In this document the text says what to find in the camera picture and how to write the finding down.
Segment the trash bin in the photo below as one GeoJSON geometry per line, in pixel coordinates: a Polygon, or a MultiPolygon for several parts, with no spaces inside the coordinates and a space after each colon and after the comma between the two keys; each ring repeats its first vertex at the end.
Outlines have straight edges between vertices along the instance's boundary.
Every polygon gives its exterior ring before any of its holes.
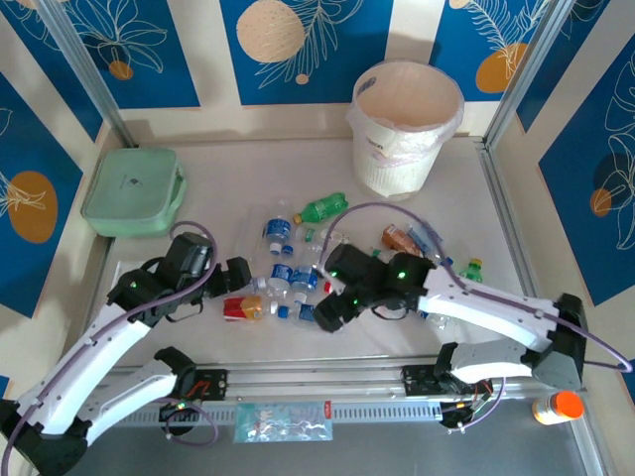
{"type": "Polygon", "coordinates": [[[368,69],[346,115],[357,178],[391,200],[418,191],[460,125],[463,105],[458,85],[435,67],[391,60],[368,69]]]}

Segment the green lunch box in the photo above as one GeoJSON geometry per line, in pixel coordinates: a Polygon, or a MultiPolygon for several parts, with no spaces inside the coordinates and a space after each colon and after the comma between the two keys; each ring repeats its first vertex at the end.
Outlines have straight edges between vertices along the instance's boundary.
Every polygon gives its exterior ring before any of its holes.
{"type": "Polygon", "coordinates": [[[174,151],[119,149],[99,164],[81,214],[101,236],[163,236],[186,188],[174,151]]]}

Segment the clear plastic packet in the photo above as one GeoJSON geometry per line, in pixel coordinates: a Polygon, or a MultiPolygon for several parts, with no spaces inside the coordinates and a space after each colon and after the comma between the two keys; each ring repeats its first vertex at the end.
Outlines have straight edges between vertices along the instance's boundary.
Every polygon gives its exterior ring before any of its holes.
{"type": "Polygon", "coordinates": [[[240,404],[234,443],[331,441],[330,402],[240,404]]]}

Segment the robotic arm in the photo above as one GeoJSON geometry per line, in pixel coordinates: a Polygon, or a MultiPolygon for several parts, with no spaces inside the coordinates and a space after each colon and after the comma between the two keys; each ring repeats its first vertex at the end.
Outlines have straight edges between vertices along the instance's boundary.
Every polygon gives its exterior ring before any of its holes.
{"type": "Polygon", "coordinates": [[[314,318],[323,330],[335,332],[363,310],[377,313],[386,306],[449,315],[506,337],[444,345],[434,370],[436,384],[455,389],[493,377],[532,376],[558,389],[581,387],[585,339],[544,318],[555,314],[586,327],[577,297],[562,295],[557,302],[518,297],[454,277],[426,258],[400,253],[384,264],[347,244],[335,248],[324,268],[344,288],[317,305],[314,318]]]}
{"type": "Polygon", "coordinates": [[[152,362],[122,381],[104,389],[97,386],[128,349],[160,320],[170,319],[179,306],[202,306],[203,297],[249,284],[249,266],[242,258],[228,260],[228,271],[220,265],[209,270],[212,248],[206,238],[183,233],[166,257],[123,275],[108,294],[107,305],[50,374],[18,401],[0,402],[0,430],[10,438],[22,422],[14,445],[40,474],[65,474],[110,426],[156,399],[188,392],[195,365],[173,347],[159,351],[152,362]],[[155,265],[156,271],[150,272],[155,265]],[[207,275],[202,286],[176,297],[207,275]],[[134,313],[143,307],[147,309],[134,313]],[[130,316],[122,320],[124,314],[130,316]]]}

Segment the green plastic bottle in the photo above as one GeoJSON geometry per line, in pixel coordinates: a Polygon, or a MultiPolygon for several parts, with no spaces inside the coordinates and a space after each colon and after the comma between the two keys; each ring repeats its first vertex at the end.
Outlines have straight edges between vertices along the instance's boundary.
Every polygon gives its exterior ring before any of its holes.
{"type": "Polygon", "coordinates": [[[334,193],[309,203],[301,213],[294,215],[294,223],[296,225],[301,223],[320,223],[341,213],[346,208],[348,208],[346,196],[341,192],[334,193]]]}
{"type": "Polygon", "coordinates": [[[471,260],[469,262],[469,265],[467,265],[467,268],[461,271],[458,275],[464,278],[468,278],[469,280],[472,280],[476,283],[482,283],[483,276],[480,274],[480,269],[482,268],[482,266],[483,262],[475,258],[471,260]]]}

